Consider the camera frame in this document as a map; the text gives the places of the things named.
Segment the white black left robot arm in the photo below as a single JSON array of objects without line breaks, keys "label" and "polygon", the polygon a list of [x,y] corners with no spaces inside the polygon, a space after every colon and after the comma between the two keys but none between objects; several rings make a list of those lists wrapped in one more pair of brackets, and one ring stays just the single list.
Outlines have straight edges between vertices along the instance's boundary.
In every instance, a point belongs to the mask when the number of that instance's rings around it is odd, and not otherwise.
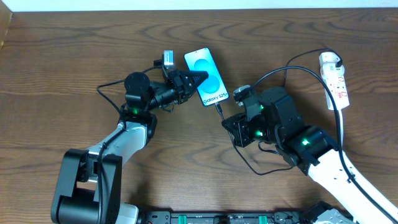
[{"label": "white black left robot arm", "polygon": [[129,74],[116,129],[88,149],[64,154],[50,212],[54,223],[145,222],[135,205],[121,201],[123,165],[153,138],[151,110],[186,102],[208,78],[207,72],[181,70],[163,75],[164,82],[152,82],[145,72]]}]

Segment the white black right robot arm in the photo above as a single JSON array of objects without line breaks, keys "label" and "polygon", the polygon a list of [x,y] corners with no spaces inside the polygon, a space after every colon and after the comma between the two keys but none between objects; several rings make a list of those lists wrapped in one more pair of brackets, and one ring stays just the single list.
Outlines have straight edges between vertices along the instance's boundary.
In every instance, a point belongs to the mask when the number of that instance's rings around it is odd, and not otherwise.
[{"label": "white black right robot arm", "polygon": [[393,205],[355,168],[337,142],[324,130],[307,125],[293,99],[282,87],[256,94],[249,85],[234,91],[244,112],[222,122],[233,143],[246,147],[254,141],[275,145],[291,168],[329,191],[359,223],[397,223]]}]

